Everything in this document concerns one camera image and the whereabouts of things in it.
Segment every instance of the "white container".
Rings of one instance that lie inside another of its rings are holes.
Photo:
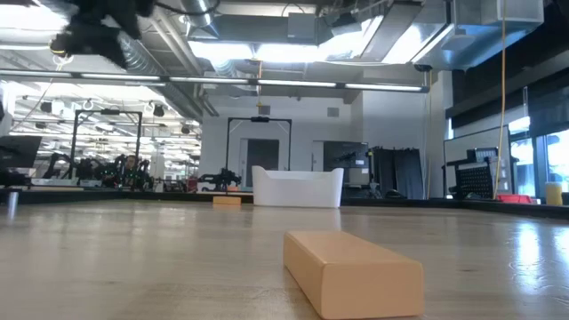
[[[332,172],[265,171],[252,168],[255,205],[338,208],[343,169]]]

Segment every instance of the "yellow cable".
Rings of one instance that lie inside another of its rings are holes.
[[[429,141],[430,141],[430,137],[431,137],[431,132],[432,132],[432,128],[433,128],[433,117],[432,117],[432,110],[433,110],[433,99],[432,99],[432,90],[433,90],[433,70],[429,71],[429,130],[427,132],[427,148],[425,149],[425,152],[429,151]],[[429,171],[429,175],[427,178],[427,200],[430,199],[430,173],[431,173],[431,164],[430,164],[430,159],[431,158],[431,154],[429,153],[429,160],[427,161],[428,167],[427,170]]]
[[[501,176],[501,143],[504,134],[504,117],[506,115],[506,1],[502,0],[501,11],[501,122],[500,142],[498,144],[498,162],[496,163],[496,182],[493,199],[496,200]]]

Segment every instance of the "metal pole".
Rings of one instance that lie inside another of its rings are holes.
[[[229,127],[231,126],[231,122],[233,121],[234,118],[228,118],[228,134],[227,134],[227,139],[225,141],[225,170],[228,170],[228,164],[229,164]]]
[[[291,170],[291,145],[293,144],[293,120],[288,120],[288,171]]]
[[[139,116],[139,125],[138,125],[138,130],[136,132],[136,153],[135,153],[135,159],[134,159],[134,167],[138,168],[139,165],[139,151],[140,151],[140,135],[141,135],[141,129],[142,129],[142,113],[141,112],[137,112],[136,113]]]
[[[75,145],[77,143],[77,128],[79,127],[79,115],[83,112],[83,110],[76,110],[75,111],[75,122],[73,123],[73,138],[71,140],[71,154],[69,161],[69,179],[73,179],[73,167],[75,166]]]
[[[13,220],[16,217],[16,209],[18,209],[18,192],[11,192],[8,194],[8,220]]]

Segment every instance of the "fluorescent light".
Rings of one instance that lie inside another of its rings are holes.
[[[71,77],[71,74],[69,72],[52,71],[0,70],[0,76]]]
[[[325,60],[317,46],[300,44],[262,44],[255,58],[266,62],[283,63]]]
[[[336,83],[316,82],[316,81],[294,81],[294,80],[263,80],[259,79],[261,85],[288,85],[288,86],[307,86],[316,88],[334,88]]]
[[[113,74],[82,74],[87,79],[104,79],[104,80],[129,80],[129,81],[157,81],[159,76],[136,76],[136,75],[113,75]]]
[[[39,51],[47,50],[50,47],[47,45],[33,45],[33,44],[2,44],[0,43],[0,50],[15,50],[15,51]]]
[[[454,30],[454,24],[453,23],[446,26],[446,28],[443,30],[443,32],[441,32],[436,38],[433,39],[433,41],[431,41],[429,44],[427,44],[427,46],[425,46],[421,51],[419,51],[419,53],[417,53],[416,56],[414,56],[411,59],[411,62],[417,63],[419,60],[421,60],[427,53],[429,53],[431,50],[433,50],[433,48],[435,48],[435,46],[438,43],[443,41],[443,39],[445,39],[445,37],[448,36],[448,34],[451,33],[451,31],[453,31],[453,30]]]
[[[419,86],[391,85],[391,84],[346,84],[346,89],[393,91],[393,92],[421,92],[423,90],[423,88]]]
[[[44,6],[0,4],[0,28],[59,31],[67,21]]]
[[[362,55],[362,53],[364,53],[365,48],[370,43],[370,41],[372,41],[372,37],[375,35],[375,32],[377,32],[377,29],[380,27],[382,21],[383,16],[377,16],[369,23],[369,26],[367,26],[367,28],[364,28],[364,24],[362,23],[362,30],[365,31],[360,44],[352,51],[351,58],[359,57]]]
[[[192,77],[192,76],[171,76],[174,82],[189,82],[196,84],[248,84],[247,79],[214,78],[214,77]]]
[[[232,59],[252,59],[252,50],[249,44],[225,44],[188,41],[192,52],[198,58],[222,61]]]

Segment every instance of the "wooden block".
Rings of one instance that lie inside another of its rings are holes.
[[[240,196],[214,196],[213,204],[232,204],[241,205]]]
[[[356,236],[287,232],[283,260],[324,319],[423,313],[422,265]]]

